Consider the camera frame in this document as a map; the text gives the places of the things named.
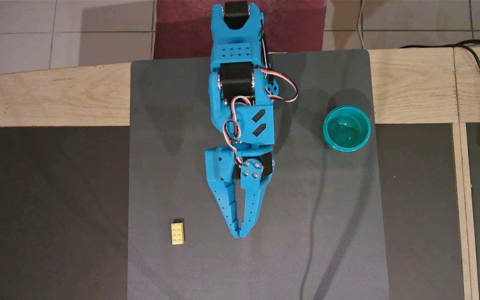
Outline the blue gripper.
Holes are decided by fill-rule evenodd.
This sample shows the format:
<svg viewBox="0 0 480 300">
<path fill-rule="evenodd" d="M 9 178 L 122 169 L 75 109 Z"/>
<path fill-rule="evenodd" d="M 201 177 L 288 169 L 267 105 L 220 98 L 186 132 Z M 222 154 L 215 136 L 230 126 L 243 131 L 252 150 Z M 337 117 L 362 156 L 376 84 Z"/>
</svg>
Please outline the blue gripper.
<svg viewBox="0 0 480 300">
<path fill-rule="evenodd" d="M 265 190 L 274 168 L 273 146 L 237 145 L 205 151 L 206 179 L 230 233 L 235 238 L 247 237 L 256 224 Z M 238 224 L 235 180 L 245 190 L 242 224 Z"/>
</svg>

